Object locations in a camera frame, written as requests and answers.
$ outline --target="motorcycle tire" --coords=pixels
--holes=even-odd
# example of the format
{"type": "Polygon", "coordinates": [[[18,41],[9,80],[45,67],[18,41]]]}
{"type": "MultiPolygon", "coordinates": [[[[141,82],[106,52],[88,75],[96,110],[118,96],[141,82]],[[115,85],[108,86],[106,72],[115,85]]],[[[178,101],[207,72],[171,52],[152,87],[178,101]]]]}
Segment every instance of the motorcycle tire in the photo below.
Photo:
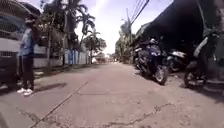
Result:
{"type": "Polygon", "coordinates": [[[169,75],[169,70],[166,66],[158,66],[156,74],[155,74],[156,82],[160,85],[165,85],[168,75],[169,75]]]}
{"type": "Polygon", "coordinates": [[[189,76],[193,75],[194,72],[195,72],[195,69],[189,69],[185,72],[185,74],[184,74],[184,85],[185,85],[186,88],[195,89],[195,88],[199,87],[198,84],[197,84],[197,80],[196,80],[195,76],[192,76],[195,79],[194,80],[195,84],[190,83],[190,81],[193,81],[192,78],[188,79],[189,76]]]}
{"type": "Polygon", "coordinates": [[[178,71],[181,70],[181,68],[175,66],[174,62],[172,61],[172,62],[170,62],[170,64],[169,64],[169,70],[170,70],[171,72],[178,72],[178,71]]]}

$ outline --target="tree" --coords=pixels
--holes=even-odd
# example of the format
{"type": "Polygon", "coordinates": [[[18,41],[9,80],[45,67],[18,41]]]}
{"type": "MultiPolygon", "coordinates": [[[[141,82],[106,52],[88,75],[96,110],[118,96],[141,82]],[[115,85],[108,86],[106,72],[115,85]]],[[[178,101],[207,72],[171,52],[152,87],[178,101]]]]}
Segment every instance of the tree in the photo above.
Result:
{"type": "Polygon", "coordinates": [[[93,51],[97,53],[105,49],[107,46],[105,40],[103,40],[102,38],[96,37],[97,34],[100,34],[100,33],[94,30],[89,36],[83,39],[83,44],[90,51],[90,62],[92,60],[93,51]]]}
{"type": "MultiPolygon", "coordinates": [[[[83,35],[82,35],[82,38],[81,38],[81,41],[80,41],[80,47],[81,47],[82,43],[83,43],[84,36],[87,35],[88,32],[89,32],[88,31],[89,26],[91,26],[91,28],[95,31],[95,24],[94,24],[94,21],[93,21],[93,20],[95,20],[95,17],[91,16],[90,14],[82,13],[81,16],[77,17],[77,20],[82,21],[82,23],[83,23],[83,27],[82,27],[82,34],[83,35]]],[[[80,61],[79,59],[80,59],[80,50],[78,51],[78,63],[80,61]]]]}
{"type": "Polygon", "coordinates": [[[121,31],[119,31],[120,38],[115,44],[115,54],[119,61],[125,62],[130,60],[132,48],[130,44],[132,39],[135,38],[135,35],[130,34],[131,30],[128,22],[125,22],[121,25],[121,31]]]}
{"type": "MultiPolygon", "coordinates": [[[[64,34],[62,45],[63,64],[65,47],[69,49],[74,49],[77,46],[76,43],[78,43],[78,37],[74,32],[74,29],[77,27],[77,24],[79,22],[83,22],[82,32],[84,35],[87,34],[88,25],[90,25],[91,27],[95,26],[93,21],[90,20],[95,18],[90,16],[89,14],[86,14],[88,8],[86,7],[86,5],[80,4],[80,1],[81,0],[67,0],[65,3],[63,3],[63,0],[53,0],[53,2],[46,4],[48,2],[47,0],[41,0],[41,6],[44,8],[43,17],[45,17],[45,19],[48,19],[48,22],[45,23],[49,26],[48,30],[51,30],[50,28],[53,27],[57,30],[60,30],[64,34]]],[[[50,37],[54,36],[52,36],[52,33],[48,35],[50,49],[50,37]]]]}

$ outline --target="person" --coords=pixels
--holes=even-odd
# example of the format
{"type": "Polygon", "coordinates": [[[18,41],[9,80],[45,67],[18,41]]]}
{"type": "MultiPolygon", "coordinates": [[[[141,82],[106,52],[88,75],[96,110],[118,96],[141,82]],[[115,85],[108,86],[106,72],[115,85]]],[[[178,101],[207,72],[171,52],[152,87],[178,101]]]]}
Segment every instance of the person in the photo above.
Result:
{"type": "Polygon", "coordinates": [[[37,29],[34,27],[35,19],[28,16],[25,19],[26,30],[20,44],[18,53],[19,60],[19,74],[22,77],[22,88],[18,93],[23,93],[24,96],[31,95],[34,91],[34,46],[37,39],[37,29]]]}

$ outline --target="road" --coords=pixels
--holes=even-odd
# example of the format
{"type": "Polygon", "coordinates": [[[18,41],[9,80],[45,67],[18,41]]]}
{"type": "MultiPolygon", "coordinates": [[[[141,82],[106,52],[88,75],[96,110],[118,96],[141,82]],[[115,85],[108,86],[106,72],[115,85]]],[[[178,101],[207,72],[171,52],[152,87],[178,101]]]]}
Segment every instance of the road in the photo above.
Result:
{"type": "Polygon", "coordinates": [[[2,128],[224,128],[219,92],[166,86],[127,65],[107,64],[37,79],[36,93],[1,93],[2,128]]]}

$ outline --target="motorcycle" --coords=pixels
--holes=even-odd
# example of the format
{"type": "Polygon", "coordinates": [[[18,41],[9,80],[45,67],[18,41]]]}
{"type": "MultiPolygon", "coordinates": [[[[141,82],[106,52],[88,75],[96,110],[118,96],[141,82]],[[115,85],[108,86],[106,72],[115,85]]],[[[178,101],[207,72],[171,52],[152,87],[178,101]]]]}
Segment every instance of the motorcycle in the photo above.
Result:
{"type": "Polygon", "coordinates": [[[219,32],[210,30],[209,33],[204,36],[202,42],[196,47],[193,55],[194,58],[187,66],[187,70],[184,74],[184,84],[187,88],[203,87],[207,82],[208,66],[206,66],[206,64],[208,62],[206,61],[208,61],[208,58],[205,52],[206,48],[211,47],[208,46],[209,44],[215,44],[214,42],[210,42],[210,38],[219,38],[219,32]]]}
{"type": "Polygon", "coordinates": [[[164,85],[169,71],[165,66],[166,53],[161,49],[160,43],[151,39],[139,51],[138,63],[142,76],[153,76],[157,83],[164,85]]]}
{"type": "Polygon", "coordinates": [[[177,72],[186,66],[187,54],[181,51],[172,50],[167,57],[169,63],[169,70],[171,72],[177,72]]]}
{"type": "Polygon", "coordinates": [[[137,46],[134,49],[134,51],[132,52],[132,60],[133,60],[132,64],[133,64],[133,66],[135,67],[136,70],[139,70],[139,63],[138,63],[139,56],[138,56],[138,53],[141,50],[142,50],[142,48],[137,46]]]}

